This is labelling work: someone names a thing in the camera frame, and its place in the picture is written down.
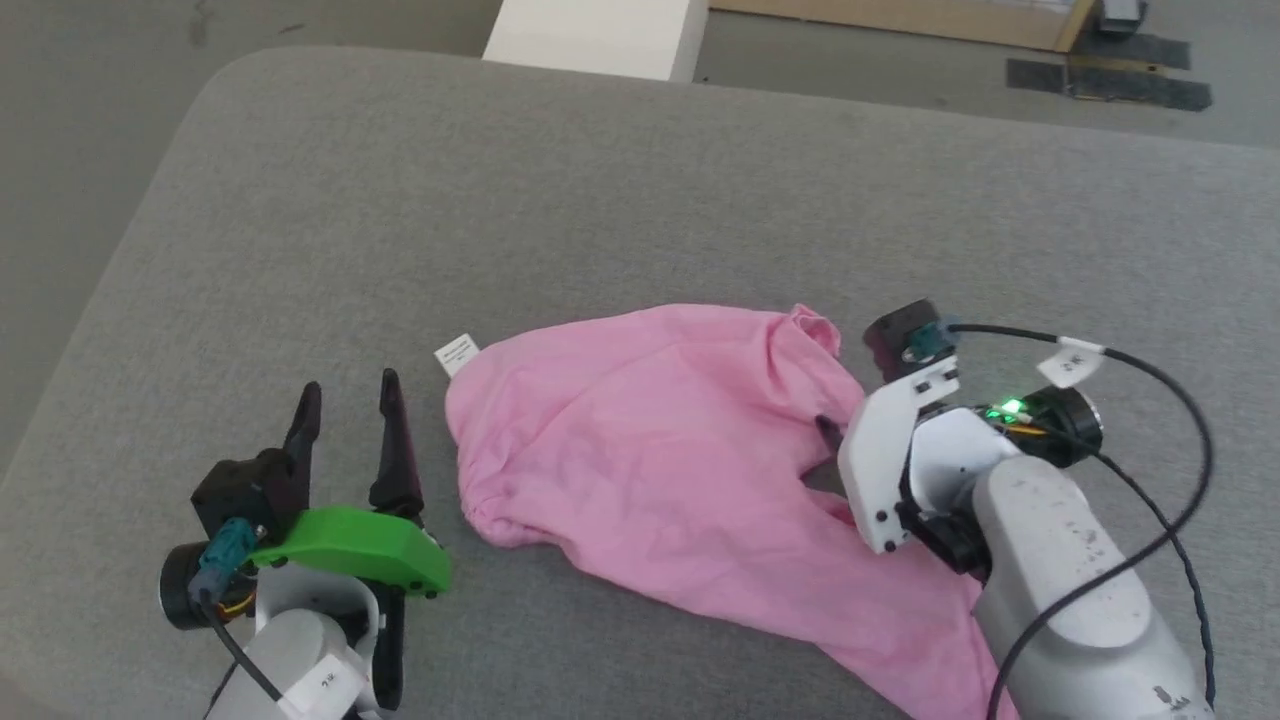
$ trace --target orange wire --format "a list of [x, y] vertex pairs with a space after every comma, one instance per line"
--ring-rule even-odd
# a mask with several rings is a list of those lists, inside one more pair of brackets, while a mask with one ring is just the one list
[[257, 591], [253, 591], [248, 593], [248, 597], [246, 597], [244, 600], [239, 601], [238, 603], [230, 607], [227, 607], [225, 605], [219, 602], [218, 611], [228, 618], [239, 618], [246, 610], [248, 610], [250, 605], [253, 605], [253, 600], [256, 598], [257, 598]]
[[1024, 436], [1047, 436], [1044, 430], [1037, 428], [1028, 428], [1027, 425], [1005, 425], [1005, 429], [1012, 433], [1019, 433]]

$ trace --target white label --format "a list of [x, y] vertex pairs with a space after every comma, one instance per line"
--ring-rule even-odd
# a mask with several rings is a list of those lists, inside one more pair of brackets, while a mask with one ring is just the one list
[[472, 357], [480, 354], [480, 348], [476, 346], [475, 341], [471, 340], [470, 334], [461, 334], [457, 340], [445, 345], [444, 347], [435, 351], [435, 359], [440, 361], [444, 366], [444, 372], [453, 375], [458, 374], [458, 370], [463, 365], [471, 361]]
[[291, 720], [342, 720], [365, 684], [364, 673], [329, 653], [293, 683], [276, 705]]
[[1103, 348], [1101, 345], [1071, 337], [1060, 337], [1057, 342], [1061, 345], [1061, 350], [1048, 360], [1036, 365], [1036, 369], [1055, 386], [1071, 387], [1102, 366]]

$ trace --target teal connector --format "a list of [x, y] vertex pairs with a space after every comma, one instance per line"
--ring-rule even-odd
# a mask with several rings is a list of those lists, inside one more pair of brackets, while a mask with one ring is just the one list
[[200, 555], [200, 571], [187, 584], [187, 593], [197, 603], [204, 602], [205, 593], [209, 593], [210, 602], [218, 602], [256, 547], [257, 536], [248, 520], [227, 520]]

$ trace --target black tape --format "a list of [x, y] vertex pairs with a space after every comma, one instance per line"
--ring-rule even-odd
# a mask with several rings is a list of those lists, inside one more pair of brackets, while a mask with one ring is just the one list
[[1132, 35], [1124, 40], [1116, 40], [1097, 32], [1082, 32], [1075, 38], [1071, 55], [1134, 60], [1176, 70], [1192, 69], [1190, 42], [1166, 40], [1155, 35]]
[[1034, 60], [1007, 60], [1005, 85], [1015, 90], [1052, 92], [1079, 100], [1138, 102], [1192, 113], [1213, 104], [1212, 91], [1203, 82], [1172, 79], [1156, 73]]

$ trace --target black cable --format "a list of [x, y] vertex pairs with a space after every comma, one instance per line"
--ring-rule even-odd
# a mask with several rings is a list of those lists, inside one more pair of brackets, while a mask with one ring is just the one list
[[[1151, 509], [1152, 515], [1156, 516], [1161, 528], [1166, 530], [1170, 528], [1171, 524], [1169, 518], [1166, 518], [1164, 511], [1160, 510], [1156, 501], [1147, 495], [1147, 491], [1138, 484], [1138, 480], [1120, 469], [1120, 464], [1112, 460], [1110, 455], [1070, 433], [1064, 433], [1062, 430], [1051, 428], [1042, 423], [1032, 423], [1032, 427], [1078, 447], [1082, 452], [1088, 452], [1096, 460], [1106, 465], [1117, 478], [1129, 486], [1129, 488], [1138, 496], [1138, 500], [1142, 500], [1142, 502]], [[1199, 619], [1201, 624], [1201, 647], [1204, 648], [1204, 700], [1208, 702], [1210, 707], [1213, 707], [1213, 697], [1217, 694], [1217, 680], [1213, 678], [1213, 635], [1210, 632], [1208, 609], [1204, 607], [1204, 596], [1201, 593], [1199, 578], [1196, 577], [1196, 568], [1192, 566], [1192, 559], [1187, 555], [1187, 548], [1183, 546], [1183, 541], [1178, 539], [1178, 536], [1175, 534], [1170, 542], [1174, 546], [1174, 552], [1176, 552], [1178, 557], [1183, 561], [1183, 571], [1187, 574], [1187, 584], [1192, 588], [1192, 602], [1196, 605], [1196, 618]]]
[[223, 682], [218, 683], [218, 689], [214, 691], [214, 697], [209, 698], [209, 708], [205, 710], [205, 715], [201, 720], [209, 720], [209, 715], [214, 711], [214, 706], [218, 705], [218, 698], [223, 697], [223, 691], [227, 689], [227, 683], [230, 682], [234, 673], [236, 661], [232, 661], [232, 666], [227, 669], [225, 674], [223, 674]]
[[244, 669], [244, 673], [247, 673], [248, 676], [262, 688], [266, 697], [271, 698], [271, 702], [280, 702], [280, 698], [284, 697], [280, 691], [276, 689], [276, 687], [271, 684], [271, 680], [262, 674], [262, 670], [259, 669], [259, 666], [255, 665], [247, 655], [244, 655], [241, 646], [236, 643], [236, 638], [233, 638], [232, 634], [227, 632], [227, 628], [223, 626], [223, 621], [218, 618], [218, 610], [214, 609], [214, 601], [211, 600], [209, 591], [200, 591], [200, 611], [205, 614], [205, 619], [207, 619], [210, 626], [214, 628], [214, 633], [218, 634], [218, 639], [223, 641], [223, 644], [227, 646], [228, 651], [230, 651], [232, 657], [236, 659], [236, 664]]
[[[987, 333], [987, 334], [998, 334], [1007, 337], [1021, 337], [1027, 340], [1037, 340], [1041, 342], [1051, 342], [1051, 343], [1059, 342], [1057, 336], [1034, 331], [1024, 331], [1019, 328], [1006, 328], [1002, 325], [956, 323], [950, 325], [947, 329], [955, 333]], [[1004, 662], [1000, 664], [1000, 670], [996, 673], [996, 683], [991, 689], [991, 698], [987, 702], [987, 720], [997, 720], [996, 714], [1000, 710], [1000, 696], [1004, 693], [1005, 685], [1009, 683], [1009, 673], [1012, 670], [1014, 662], [1018, 660], [1018, 656], [1023, 653], [1023, 651], [1030, 643], [1032, 638], [1036, 637], [1036, 633], [1038, 633], [1044, 625], [1047, 625], [1050, 619], [1052, 619], [1055, 615], [1057, 615], [1064, 609], [1070, 606], [1073, 602], [1080, 600], [1085, 594], [1111, 582], [1124, 571], [1133, 569], [1143, 560], [1155, 555], [1156, 551], [1158, 551], [1161, 547], [1169, 543], [1174, 538], [1174, 536], [1176, 536], [1179, 532], [1181, 532], [1184, 527], [1187, 527], [1187, 523], [1189, 523], [1196, 511], [1199, 510], [1201, 503], [1204, 502], [1204, 495], [1208, 492], [1208, 482], [1210, 478], [1213, 475], [1213, 436], [1208, 429], [1208, 420], [1204, 419], [1204, 413], [1201, 411], [1199, 405], [1196, 404], [1196, 400], [1192, 398], [1190, 393], [1188, 393], [1187, 389], [1178, 383], [1178, 380], [1169, 377], [1167, 373], [1147, 363], [1146, 360], [1139, 360], [1133, 355], [1129, 355], [1126, 352], [1120, 352], [1119, 350], [1112, 350], [1110, 347], [1105, 347], [1102, 350], [1102, 354], [1107, 357], [1111, 357], [1112, 360], [1119, 360], [1120, 363], [1124, 363], [1130, 368], [1142, 370], [1143, 373], [1160, 380], [1187, 407], [1187, 411], [1192, 416], [1192, 421], [1196, 424], [1196, 430], [1201, 436], [1201, 469], [1199, 469], [1199, 475], [1196, 480], [1196, 489], [1192, 493], [1192, 498], [1187, 503], [1187, 507], [1184, 507], [1183, 511], [1178, 515], [1178, 518], [1175, 518], [1174, 521], [1170, 523], [1167, 528], [1165, 528], [1165, 530], [1160, 534], [1160, 537], [1149, 542], [1138, 552], [1133, 553], [1124, 562], [1120, 562], [1115, 568], [1107, 570], [1106, 573], [1098, 575], [1097, 578], [1093, 578], [1092, 580], [1088, 580], [1087, 583], [1082, 584], [1074, 591], [1066, 593], [1057, 602], [1046, 607], [1043, 612], [1037, 615], [1036, 619], [1033, 619], [1030, 624], [1027, 625], [1027, 629], [1024, 629], [1023, 633], [1018, 635], [1018, 639], [1014, 641], [1014, 644], [1010, 646], [1009, 653], [1005, 655], [1005, 660]]]

